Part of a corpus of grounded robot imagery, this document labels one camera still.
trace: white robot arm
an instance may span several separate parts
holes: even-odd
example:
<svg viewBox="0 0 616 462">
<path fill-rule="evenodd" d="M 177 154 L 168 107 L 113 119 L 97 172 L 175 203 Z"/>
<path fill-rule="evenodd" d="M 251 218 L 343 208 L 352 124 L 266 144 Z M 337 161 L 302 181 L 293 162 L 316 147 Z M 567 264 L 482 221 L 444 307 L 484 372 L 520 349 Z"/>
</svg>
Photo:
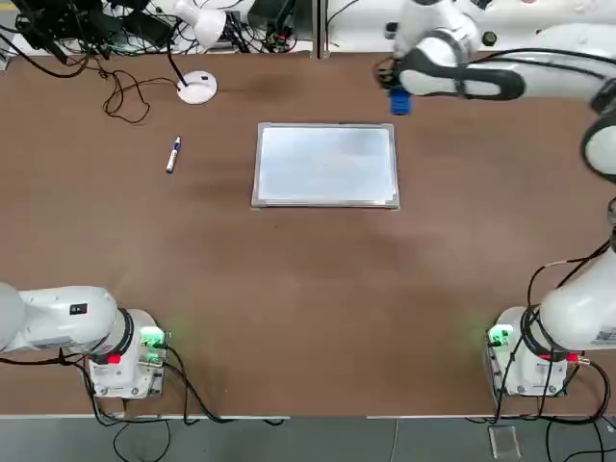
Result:
<svg viewBox="0 0 616 462">
<path fill-rule="evenodd" d="M 99 287 L 18 292 L 0 283 L 0 353 L 65 348 L 88 357 L 100 397 L 160 391 L 167 337 L 141 310 L 118 308 Z"/>
<path fill-rule="evenodd" d="M 596 0 L 594 7 L 613 15 L 611 0 Z M 524 48 L 471 61 L 481 35 L 452 0 L 406 0 L 384 86 L 399 85 L 418 96 L 586 101 L 601 117 L 583 140 L 584 162 L 616 183 L 616 24 L 559 24 Z"/>
<path fill-rule="evenodd" d="M 593 6 L 614 13 L 611 0 L 595 0 Z M 378 73 L 381 85 L 389 90 L 402 87 L 418 96 L 581 99 L 600 117 L 582 140 L 582 159 L 616 184 L 616 25 L 558 24 L 538 33 L 524 48 L 472 61 L 485 31 L 467 12 L 452 0 L 406 0 L 393 65 Z M 537 321 L 528 321 L 526 307 L 506 310 L 489 331 L 487 357 L 495 390 L 504 385 L 510 395 L 557 395 L 566 376 L 567 352 L 616 348 L 615 280 L 612 238 L 586 273 L 545 297 Z"/>
</svg>

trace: black label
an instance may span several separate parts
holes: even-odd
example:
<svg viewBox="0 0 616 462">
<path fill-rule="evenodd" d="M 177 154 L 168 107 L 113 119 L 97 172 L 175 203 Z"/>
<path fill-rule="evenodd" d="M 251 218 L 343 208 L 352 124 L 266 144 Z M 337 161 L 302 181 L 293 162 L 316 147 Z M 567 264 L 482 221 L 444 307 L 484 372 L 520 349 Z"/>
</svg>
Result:
<svg viewBox="0 0 616 462">
<path fill-rule="evenodd" d="M 88 304 L 87 303 L 77 303 L 75 305 L 70 305 L 69 314 L 72 315 L 85 315 L 88 312 Z"/>
<path fill-rule="evenodd" d="M 471 0 L 471 2 L 475 3 L 475 5 L 480 7 L 482 10 L 485 10 L 488 8 L 488 5 L 492 3 L 492 0 Z"/>
</svg>

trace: brown table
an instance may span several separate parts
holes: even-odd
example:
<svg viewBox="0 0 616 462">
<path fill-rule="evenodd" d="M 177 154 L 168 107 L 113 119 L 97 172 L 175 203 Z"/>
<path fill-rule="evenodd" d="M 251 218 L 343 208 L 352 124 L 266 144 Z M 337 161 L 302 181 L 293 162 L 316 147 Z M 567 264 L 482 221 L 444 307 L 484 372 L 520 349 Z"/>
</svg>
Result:
<svg viewBox="0 0 616 462">
<path fill-rule="evenodd" d="M 215 73 L 219 94 L 191 107 L 145 87 L 152 109 L 137 127 L 104 115 L 112 84 L 95 72 L 65 81 L 12 63 L 0 78 L 0 279 L 104 286 L 147 310 L 225 415 L 490 414 L 484 329 L 525 302 L 537 267 L 607 236 L 614 190 L 578 153 L 593 116 L 578 102 L 434 98 L 392 117 L 378 58 L 181 58 Z M 110 66 L 172 78 L 164 57 Z M 127 99 L 136 115 L 137 94 Z M 401 209 L 251 209 L 262 121 L 394 123 Z M 614 376 L 616 356 L 596 357 Z M 601 387 L 584 376 L 548 410 L 594 410 Z M 77 372 L 60 367 L 1 368 L 0 397 L 2 414 L 90 411 Z M 181 397 L 170 379 L 133 410 L 179 414 Z"/>
</svg>

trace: whiteboard marker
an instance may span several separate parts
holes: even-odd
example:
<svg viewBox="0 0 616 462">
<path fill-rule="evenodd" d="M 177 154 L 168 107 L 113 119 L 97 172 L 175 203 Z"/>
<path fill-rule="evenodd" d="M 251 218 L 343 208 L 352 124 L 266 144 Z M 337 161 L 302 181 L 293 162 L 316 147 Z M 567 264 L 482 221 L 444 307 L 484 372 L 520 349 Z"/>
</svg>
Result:
<svg viewBox="0 0 616 462">
<path fill-rule="evenodd" d="M 175 139 L 175 143 L 173 144 L 173 149 L 171 149 L 171 154 L 169 155 L 167 168 L 165 168 L 165 171 L 167 173 L 173 173 L 173 169 L 175 168 L 175 160 L 177 159 L 177 155 L 180 152 L 180 143 L 180 137 L 177 137 Z"/>
</svg>

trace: white lamp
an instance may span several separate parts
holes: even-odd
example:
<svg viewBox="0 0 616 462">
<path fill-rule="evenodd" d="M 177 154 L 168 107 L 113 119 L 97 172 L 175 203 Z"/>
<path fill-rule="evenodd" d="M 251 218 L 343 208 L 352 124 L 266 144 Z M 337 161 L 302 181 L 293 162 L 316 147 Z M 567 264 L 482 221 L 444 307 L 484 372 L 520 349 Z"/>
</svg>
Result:
<svg viewBox="0 0 616 462">
<path fill-rule="evenodd" d="M 227 21 L 227 15 L 221 10 L 201 10 L 190 0 L 177 0 L 173 5 L 173 14 L 192 27 L 194 37 L 205 49 L 214 45 Z M 167 55 L 171 66 L 180 78 L 177 84 L 177 94 L 189 104 L 202 104 L 214 97 L 218 90 L 216 77 L 204 70 L 195 70 L 182 75 L 171 57 L 170 44 Z"/>
</svg>

